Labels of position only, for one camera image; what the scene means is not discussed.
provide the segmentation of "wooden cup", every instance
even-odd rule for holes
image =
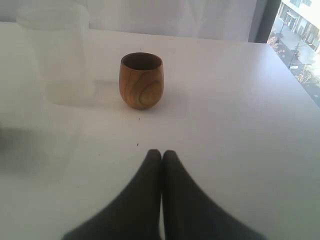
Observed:
[[[164,68],[160,57],[135,52],[121,60],[119,89],[122,99],[134,109],[154,106],[164,92]]]

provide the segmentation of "building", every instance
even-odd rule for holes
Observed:
[[[320,52],[320,0],[282,0],[278,17],[317,53]]]

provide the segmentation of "clear plastic cup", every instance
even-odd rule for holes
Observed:
[[[94,91],[88,51],[89,14],[74,3],[30,5],[17,22],[30,40],[43,95],[52,103],[78,105]]]

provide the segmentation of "white table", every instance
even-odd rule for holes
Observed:
[[[42,100],[22,31],[0,23],[1,240],[59,240],[152,148],[176,150],[212,199],[269,239],[319,239],[320,111],[268,45],[90,34],[96,107],[59,106]],[[139,51],[164,62],[164,95],[146,111],[118,93],[120,59]]]

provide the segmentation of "wood grain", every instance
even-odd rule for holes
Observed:
[[[122,99],[134,109],[154,106],[164,92],[164,69],[161,58],[136,52],[124,56],[119,73]]]

